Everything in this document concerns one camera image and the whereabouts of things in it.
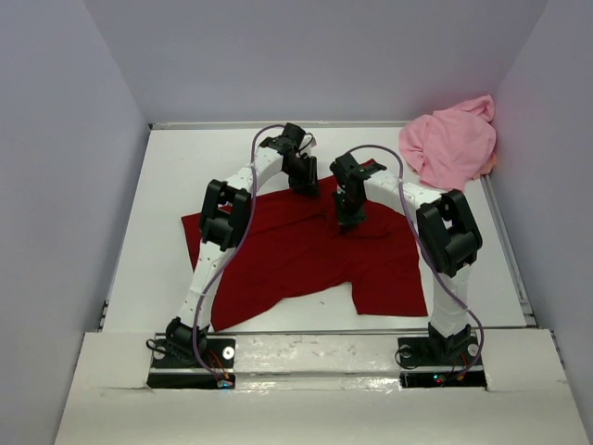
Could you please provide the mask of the pink t shirt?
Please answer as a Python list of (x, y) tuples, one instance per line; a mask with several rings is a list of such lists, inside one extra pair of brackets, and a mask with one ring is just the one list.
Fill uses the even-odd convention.
[(399, 149), (422, 183), (462, 191), (496, 165), (497, 132), (491, 95), (424, 114), (399, 133)]

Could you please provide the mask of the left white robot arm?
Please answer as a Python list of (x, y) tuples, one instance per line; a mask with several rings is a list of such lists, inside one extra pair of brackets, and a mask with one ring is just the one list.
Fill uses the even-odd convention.
[(316, 145), (312, 133), (294, 123), (273, 124), (259, 130), (252, 140), (247, 165), (224, 180), (208, 183), (200, 212), (199, 253), (191, 283), (181, 308), (165, 331), (167, 344), (183, 365), (204, 362), (208, 355), (208, 330), (212, 307), (225, 269), (246, 241), (260, 188), (283, 173), (288, 185), (305, 196), (319, 194)]

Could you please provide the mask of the metal rail at front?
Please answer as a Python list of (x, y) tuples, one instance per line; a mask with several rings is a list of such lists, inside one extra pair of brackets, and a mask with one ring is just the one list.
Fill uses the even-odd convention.
[(343, 329), (343, 330), (304, 330), (304, 331), (243, 331), (243, 332), (211, 332), (208, 336), (254, 336), (254, 335), (416, 335), (427, 334), (428, 328), (379, 328), (379, 329)]

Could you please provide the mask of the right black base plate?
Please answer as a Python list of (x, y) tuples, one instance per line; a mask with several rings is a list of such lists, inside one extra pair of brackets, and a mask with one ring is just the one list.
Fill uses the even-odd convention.
[(442, 355), (429, 348), (429, 337), (400, 337), (394, 354), (403, 388), (486, 388), (483, 362), (475, 359), (478, 340), (471, 336), (459, 350)]

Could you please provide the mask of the red t shirt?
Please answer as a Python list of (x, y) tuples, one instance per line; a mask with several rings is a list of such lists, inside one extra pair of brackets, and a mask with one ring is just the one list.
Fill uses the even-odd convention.
[(368, 201), (362, 223), (347, 231), (334, 207), (337, 181), (320, 194), (290, 190), (257, 198), (255, 218), (236, 256), (202, 241), (204, 216), (181, 218), (196, 278), (177, 319), (186, 327), (221, 331), (272, 309), (285, 299), (350, 284), (359, 315), (425, 317), (419, 255), (405, 216)]

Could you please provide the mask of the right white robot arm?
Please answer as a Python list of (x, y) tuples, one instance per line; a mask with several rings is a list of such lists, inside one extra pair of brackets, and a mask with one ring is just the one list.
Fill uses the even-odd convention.
[(340, 226), (362, 223), (368, 202), (403, 215), (433, 274), (428, 333), (400, 345), (401, 366), (452, 365), (468, 372), (484, 343), (483, 337), (472, 334), (471, 326), (480, 321), (467, 303), (469, 274), (483, 238), (465, 195), (407, 183), (401, 172), (389, 172), (374, 160), (361, 164), (349, 153), (336, 158), (330, 170), (337, 181), (334, 203)]

